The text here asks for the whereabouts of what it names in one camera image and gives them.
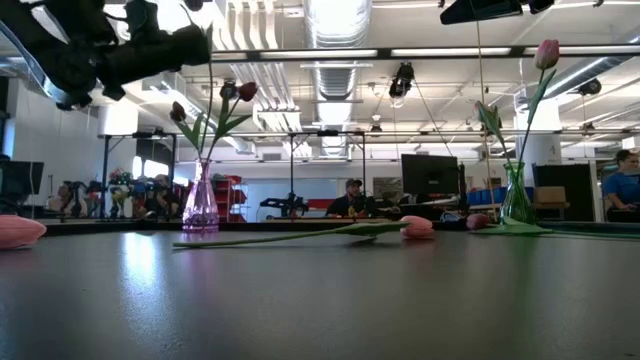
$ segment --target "tulip stem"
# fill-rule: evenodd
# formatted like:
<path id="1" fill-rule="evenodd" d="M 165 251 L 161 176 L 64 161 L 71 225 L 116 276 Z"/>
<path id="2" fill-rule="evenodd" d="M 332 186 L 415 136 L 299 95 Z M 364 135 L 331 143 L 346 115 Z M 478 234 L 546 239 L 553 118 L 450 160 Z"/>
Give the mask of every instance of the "tulip stem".
<path id="1" fill-rule="evenodd" d="M 209 119 L 211 118 L 211 105 L 213 104 L 213 70 L 211 69 L 211 59 L 209 59 L 207 65 L 209 66 L 209 107 L 207 109 L 204 131 L 202 132 L 202 143 L 200 144 L 200 149 L 196 149 L 196 151 L 200 150 L 198 151 L 198 159 L 200 161 L 202 161 L 202 151 L 204 150 L 204 141 L 207 138 L 207 129 L 209 128 Z"/>
<path id="2" fill-rule="evenodd" d="M 542 80 L 544 80 L 544 70 L 545 69 L 542 69 L 542 71 L 540 72 L 540 80 L 538 81 L 538 86 L 540 86 L 540 84 L 542 84 Z M 535 113 L 530 116 L 531 121 L 527 122 L 527 131 L 524 133 L 524 141 L 522 142 L 522 147 L 520 148 L 520 157 L 518 159 L 518 164 L 516 164 L 518 166 L 518 168 L 516 169 L 516 179 L 520 178 L 520 167 L 521 167 L 520 164 L 522 164 L 524 147 L 527 145 L 527 139 L 529 139 L 529 130 L 531 130 L 531 124 L 533 124 L 534 116 L 535 116 Z"/>
<path id="3" fill-rule="evenodd" d="M 226 115 L 225 114 L 221 114 L 222 116 L 226 116 L 226 119 L 224 119 L 224 122 L 222 121 L 222 117 L 220 119 L 218 119 L 218 128 L 216 129 L 216 137 L 211 142 L 211 147 L 209 147 L 209 154 L 207 154 L 207 159 L 211 158 L 211 153 L 213 152 L 213 147 L 216 145 L 216 141 L 218 139 L 221 139 L 224 135 L 227 134 L 227 131 L 223 130 L 223 132 L 221 132 L 219 134 L 220 136 L 218 136 L 218 131 L 220 131 L 220 127 L 221 126 L 225 126 L 226 127 L 227 121 L 229 121 L 229 118 L 231 117 L 231 114 L 233 114 L 233 110 L 236 109 L 236 106 L 238 105 L 239 101 L 240 101 L 240 96 L 238 96 L 238 98 L 236 99 L 236 102 L 231 107 L 231 111 L 229 111 Z"/>

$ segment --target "desk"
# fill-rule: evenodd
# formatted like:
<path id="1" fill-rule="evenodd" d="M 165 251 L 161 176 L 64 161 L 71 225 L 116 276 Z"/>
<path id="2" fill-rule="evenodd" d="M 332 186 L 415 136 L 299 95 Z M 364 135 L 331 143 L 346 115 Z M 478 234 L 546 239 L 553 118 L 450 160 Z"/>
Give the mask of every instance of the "desk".
<path id="1" fill-rule="evenodd" d="M 274 224 L 284 224 L 284 223 L 334 223 L 334 224 L 353 224 L 353 223 L 364 223 L 364 224 L 379 224 L 389 222 L 391 220 L 385 218 L 298 218 L 298 219 L 269 219 L 264 222 L 274 223 Z"/>
<path id="2" fill-rule="evenodd" d="M 473 205 L 469 207 L 470 212 L 493 212 L 499 211 L 502 204 Z M 564 220 L 564 210 L 569 208 L 569 203 L 545 203 L 533 204 L 536 210 L 558 210 L 558 218 L 544 218 L 540 220 Z"/>
<path id="3" fill-rule="evenodd" d="M 168 231 L 45 238 L 0 252 L 0 359 L 640 355 L 640 243 L 435 237 L 204 250 L 174 250 Z"/>

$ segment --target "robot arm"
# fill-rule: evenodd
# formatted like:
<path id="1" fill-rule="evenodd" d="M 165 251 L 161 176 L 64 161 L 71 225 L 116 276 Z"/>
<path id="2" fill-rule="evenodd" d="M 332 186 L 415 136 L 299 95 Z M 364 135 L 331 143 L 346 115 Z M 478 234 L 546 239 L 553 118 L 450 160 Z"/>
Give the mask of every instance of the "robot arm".
<path id="1" fill-rule="evenodd" d="M 198 9 L 202 1 L 187 5 Z M 33 17 L 31 10 L 38 6 L 54 20 L 67 43 Z M 63 110 L 88 105 L 97 80 L 105 96 L 120 100 L 125 95 L 123 84 L 210 59 L 209 40 L 197 25 L 173 34 L 158 28 L 156 4 L 132 0 L 125 5 L 125 21 L 133 30 L 131 41 L 124 44 L 118 43 L 103 8 L 104 0 L 0 0 L 0 31 L 20 51 L 47 96 Z"/>

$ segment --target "woman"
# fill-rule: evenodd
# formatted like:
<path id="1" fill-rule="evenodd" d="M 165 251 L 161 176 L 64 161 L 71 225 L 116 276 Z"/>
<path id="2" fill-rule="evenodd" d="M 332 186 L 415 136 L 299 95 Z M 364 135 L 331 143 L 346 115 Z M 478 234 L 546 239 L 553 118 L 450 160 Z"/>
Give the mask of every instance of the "woman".
<path id="1" fill-rule="evenodd" d="M 636 204 L 640 203 L 640 183 L 638 177 L 625 174 L 638 168 L 638 155 L 620 150 L 616 154 L 616 163 L 618 171 L 609 176 L 602 187 L 604 195 L 613 203 L 607 217 L 613 222 L 638 222 L 640 213 Z"/>

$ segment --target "bud vase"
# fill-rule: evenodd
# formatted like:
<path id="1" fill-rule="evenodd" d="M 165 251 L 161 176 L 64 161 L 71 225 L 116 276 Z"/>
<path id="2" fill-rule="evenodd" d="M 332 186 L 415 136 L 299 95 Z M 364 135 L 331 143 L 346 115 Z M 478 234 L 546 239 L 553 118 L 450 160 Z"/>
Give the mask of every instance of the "bud vase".
<path id="1" fill-rule="evenodd" d="M 507 172 L 508 184 L 507 193 L 500 208 L 500 223 L 504 224 L 505 217 L 509 217 L 526 224 L 535 224 L 536 212 L 524 187 L 524 164 L 509 166 L 507 163 L 504 165 L 504 169 Z"/>
<path id="2" fill-rule="evenodd" d="M 220 217 L 209 177 L 210 165 L 209 160 L 196 163 L 196 177 L 182 214 L 182 230 L 185 232 L 214 233 L 218 231 Z"/>

